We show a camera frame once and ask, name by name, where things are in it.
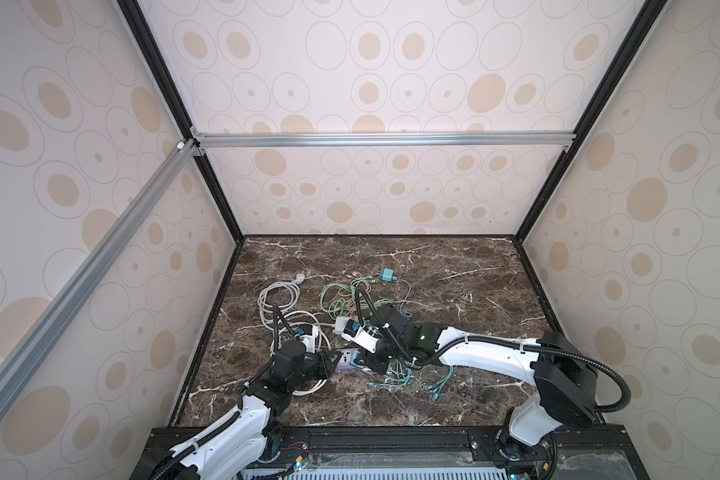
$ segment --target power outlet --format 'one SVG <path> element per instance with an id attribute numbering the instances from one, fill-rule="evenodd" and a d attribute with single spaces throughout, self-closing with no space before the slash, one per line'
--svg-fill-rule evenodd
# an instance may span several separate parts
<path id="1" fill-rule="evenodd" d="M 341 349 L 340 352 L 342 353 L 342 357 L 338 359 L 338 365 L 336 365 L 336 370 L 354 370 L 355 367 L 352 366 L 350 361 L 352 360 L 352 356 L 355 355 L 357 349 Z"/>

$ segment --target brown marble surface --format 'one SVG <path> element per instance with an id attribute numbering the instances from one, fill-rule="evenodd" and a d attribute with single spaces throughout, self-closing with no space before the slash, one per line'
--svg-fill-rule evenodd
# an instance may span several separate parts
<path id="1" fill-rule="evenodd" d="M 259 321 L 259 291 L 304 273 L 298 310 L 319 312 L 319 295 L 330 282 L 349 283 L 382 267 L 412 284 L 405 310 L 413 321 L 437 321 L 462 330 L 504 337 L 538 337 L 547 330 L 539 303 L 511 242 L 494 238 L 253 237 L 248 238 L 220 317 L 200 365 L 181 426 L 207 426 L 236 402 L 245 380 L 269 359 L 271 333 Z M 374 299 L 400 301 L 403 283 L 377 282 Z M 271 293 L 284 303 L 287 293 Z M 327 314 L 321 322 L 332 322 Z M 346 341 L 324 327 L 334 346 Z M 534 391 L 515 379 L 456 367 L 440 397 L 427 386 L 448 373 L 430 366 L 404 388 L 371 387 L 383 378 L 359 370 L 336 372 L 317 393 L 294 397 L 280 417 L 289 426 L 499 425 L 507 409 Z"/>

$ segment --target wallpaper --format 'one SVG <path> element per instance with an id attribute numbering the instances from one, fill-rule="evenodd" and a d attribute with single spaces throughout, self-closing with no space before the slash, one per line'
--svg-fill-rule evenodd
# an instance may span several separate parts
<path id="1" fill-rule="evenodd" d="M 0 2 L 0 364 L 177 139 L 111 4 Z"/>
<path id="2" fill-rule="evenodd" d="M 208 151 L 244 234 L 514 234 L 562 146 Z"/>
<path id="3" fill-rule="evenodd" d="M 300 133 L 570 130 L 643 1 L 140 4 L 199 131 Z"/>
<path id="4" fill-rule="evenodd" d="M 231 256 L 190 161 L 0 423 L 0 478 L 128 478 L 166 424 Z"/>
<path id="5" fill-rule="evenodd" d="M 673 2 L 526 248 L 655 480 L 720 480 L 720 1 Z M 616 398 L 602 380 L 601 402 Z"/>

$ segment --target vent grille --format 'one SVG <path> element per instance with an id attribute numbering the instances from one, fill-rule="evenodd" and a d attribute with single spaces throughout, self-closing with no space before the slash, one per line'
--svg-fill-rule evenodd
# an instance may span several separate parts
<path id="1" fill-rule="evenodd" d="M 243 478 L 270 475 L 278 470 L 248 470 Z M 465 468 L 324 468 L 317 472 L 298 472 L 288 480 L 507 480 L 504 470 L 494 467 Z"/>

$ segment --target wall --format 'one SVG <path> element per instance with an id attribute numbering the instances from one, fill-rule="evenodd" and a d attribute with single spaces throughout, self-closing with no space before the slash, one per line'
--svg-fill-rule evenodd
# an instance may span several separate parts
<path id="1" fill-rule="evenodd" d="M 177 139 L 111 4 L 0 2 L 0 364 Z"/>
<path id="2" fill-rule="evenodd" d="M 518 231 L 560 145 L 211 149 L 246 234 Z"/>
<path id="3" fill-rule="evenodd" d="M 199 131 L 573 129 L 642 0 L 142 0 Z"/>
<path id="4" fill-rule="evenodd" d="M 526 248 L 655 480 L 720 480 L 720 2 L 674 2 Z M 614 399 L 600 384 L 602 402 Z"/>
<path id="5" fill-rule="evenodd" d="M 190 160 L 0 423 L 0 478 L 128 478 L 173 408 L 231 254 Z"/>

